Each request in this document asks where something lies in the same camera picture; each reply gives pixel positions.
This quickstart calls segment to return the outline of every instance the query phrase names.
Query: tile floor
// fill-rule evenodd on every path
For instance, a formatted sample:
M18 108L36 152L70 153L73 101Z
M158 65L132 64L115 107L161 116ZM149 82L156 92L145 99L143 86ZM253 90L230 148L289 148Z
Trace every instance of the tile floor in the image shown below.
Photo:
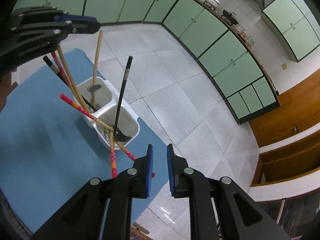
M320 68L320 47L299 63L289 60L277 38L260 19L261 10L252 0L219 0L217 13L225 9L236 14L239 23L245 28L248 36L255 40L252 49L261 62L279 93L292 88Z
M238 126L221 96L192 57L160 25L105 26L98 69L120 90L129 55L133 62L125 100L177 155L205 174L230 176L245 191L253 177L259 149L250 126ZM69 35L64 52L82 49L93 61L97 34ZM13 82L23 82L44 62L18 68ZM190 239L188 199L171 197L167 183L137 223L154 240Z

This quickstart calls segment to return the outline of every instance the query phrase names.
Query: silver screw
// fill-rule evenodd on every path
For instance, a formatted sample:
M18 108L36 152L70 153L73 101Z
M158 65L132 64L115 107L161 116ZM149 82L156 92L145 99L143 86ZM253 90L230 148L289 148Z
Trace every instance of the silver screw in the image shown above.
M194 170L193 170L193 168L185 168L184 169L184 173L186 173L186 174L192 174L194 172Z
M135 169L135 168L130 168L130 169L128 169L127 170L127 173L129 174L129 175L134 175L134 174L137 174L137 169Z
M221 181L224 183L224 184L230 184L231 183L231 179L229 177L223 177L221 179Z
M91 185L98 185L99 183L100 183L100 179L98 179L98 178L90 179Z

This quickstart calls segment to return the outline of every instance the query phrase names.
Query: blue table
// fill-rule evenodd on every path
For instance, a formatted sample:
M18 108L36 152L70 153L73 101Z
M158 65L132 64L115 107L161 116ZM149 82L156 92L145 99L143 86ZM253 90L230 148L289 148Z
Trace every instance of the blue table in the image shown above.
M65 58L77 84L92 76L93 64L83 51L73 49ZM60 93L72 96L43 66L9 95L0 115L0 188L32 232L89 179L111 178L109 150L81 114L59 98ZM127 148L141 157L152 144L156 177L150 197L133 200L132 223L168 181L166 145L142 119L138 122L140 133ZM116 151L116 161L118 173L133 164L122 151Z

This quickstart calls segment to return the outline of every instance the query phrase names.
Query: blue tablecloth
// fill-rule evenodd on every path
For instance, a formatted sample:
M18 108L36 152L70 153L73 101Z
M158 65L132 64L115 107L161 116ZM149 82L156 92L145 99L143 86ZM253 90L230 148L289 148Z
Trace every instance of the blue tablecloth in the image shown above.
M76 83L93 72L85 53L65 54ZM42 226L74 193L93 177L111 178L110 153L81 114L59 98L71 97L68 87L43 66L8 97L0 115L0 188L12 209L32 232ZM128 145L136 157L154 148L151 193L134 199L134 222L168 181L166 145L143 122L139 135ZM116 151L118 173L132 160Z

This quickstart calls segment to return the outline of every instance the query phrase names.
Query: blue mat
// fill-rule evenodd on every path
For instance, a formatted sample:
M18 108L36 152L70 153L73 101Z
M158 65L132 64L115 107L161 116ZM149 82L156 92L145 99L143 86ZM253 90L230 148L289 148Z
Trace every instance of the blue mat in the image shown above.
M85 53L65 54L77 84L92 76ZM68 87L43 66L8 97L0 115L0 188L12 209L32 232L42 226L74 193L93 177L111 178L110 153L81 114L59 98L71 97ZM134 222L168 181L166 145L143 122L128 145L136 157L153 145L156 177L148 199L134 199ZM118 173L133 161L116 151Z

